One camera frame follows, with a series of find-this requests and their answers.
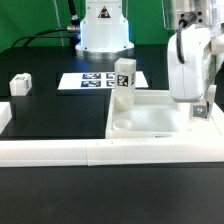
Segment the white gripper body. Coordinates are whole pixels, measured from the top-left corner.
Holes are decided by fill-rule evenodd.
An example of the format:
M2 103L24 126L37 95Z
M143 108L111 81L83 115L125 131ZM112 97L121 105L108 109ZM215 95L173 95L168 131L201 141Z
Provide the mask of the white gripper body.
M192 25L181 33L184 63L180 63L176 41L174 34L167 49L170 95L176 102L199 102L215 79L218 72L216 55L224 53L224 47L214 51L210 30Z

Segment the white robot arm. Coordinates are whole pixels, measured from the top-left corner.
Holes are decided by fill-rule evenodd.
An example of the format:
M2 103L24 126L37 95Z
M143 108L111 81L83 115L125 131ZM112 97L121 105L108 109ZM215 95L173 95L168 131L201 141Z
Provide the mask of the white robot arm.
M134 47L122 0L85 0L77 53L100 58ZM224 0L162 0L164 27L175 34L167 48L168 82L173 100L198 102L204 98L224 54Z

